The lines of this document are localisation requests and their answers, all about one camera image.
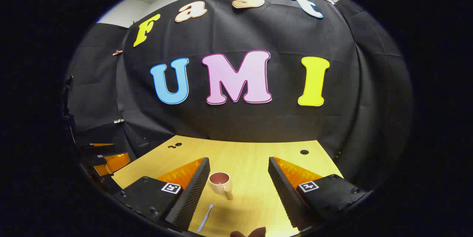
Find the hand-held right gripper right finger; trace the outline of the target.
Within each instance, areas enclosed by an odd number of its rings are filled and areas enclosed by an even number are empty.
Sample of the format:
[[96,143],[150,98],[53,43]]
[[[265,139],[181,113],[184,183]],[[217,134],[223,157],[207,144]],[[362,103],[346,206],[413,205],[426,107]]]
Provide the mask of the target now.
[[367,198],[367,191],[337,174],[325,177],[270,157],[268,173],[293,227],[306,230],[338,220]]

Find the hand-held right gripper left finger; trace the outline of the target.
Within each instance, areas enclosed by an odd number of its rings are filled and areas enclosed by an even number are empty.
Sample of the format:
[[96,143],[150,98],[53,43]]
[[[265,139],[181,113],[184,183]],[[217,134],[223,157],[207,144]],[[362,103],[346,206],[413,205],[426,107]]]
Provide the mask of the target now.
[[157,179],[142,176],[113,198],[154,225],[187,231],[210,171],[208,158],[197,159]]

